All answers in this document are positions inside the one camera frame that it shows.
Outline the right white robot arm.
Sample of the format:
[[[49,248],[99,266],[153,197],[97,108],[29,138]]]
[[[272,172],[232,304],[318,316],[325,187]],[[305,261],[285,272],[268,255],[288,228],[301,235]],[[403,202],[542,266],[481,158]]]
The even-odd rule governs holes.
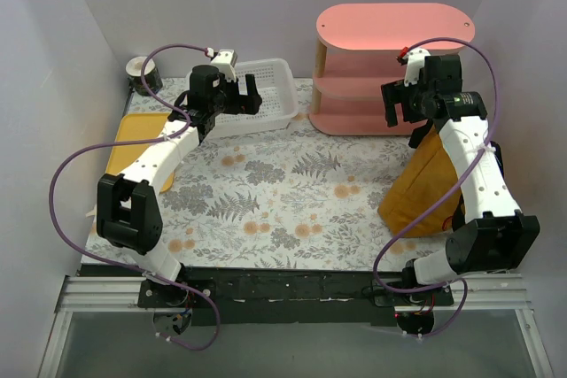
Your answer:
[[[476,272],[518,268],[536,237],[540,223],[523,214],[504,181],[498,149],[487,141],[489,123],[481,95],[462,89],[457,55],[435,56],[423,48],[402,54],[402,80],[383,85],[389,126],[397,125],[394,106],[403,119],[425,121],[440,137],[458,177],[464,205],[463,224],[444,248],[410,260],[402,270],[400,292],[412,305],[433,293],[433,285]]]

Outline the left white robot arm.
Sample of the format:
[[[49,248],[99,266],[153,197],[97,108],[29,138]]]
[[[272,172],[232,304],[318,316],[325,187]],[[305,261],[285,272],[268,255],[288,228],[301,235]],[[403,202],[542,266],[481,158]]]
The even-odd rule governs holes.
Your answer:
[[[184,157],[214,129],[220,114],[255,115],[262,99],[255,77],[245,75],[244,94],[238,80],[230,81],[218,66],[195,66],[190,86],[176,98],[159,134],[136,160],[119,174],[105,174],[97,185],[97,234],[125,250],[152,280],[158,296],[171,307],[189,295],[180,280],[182,264],[161,240],[163,221],[157,196]]]

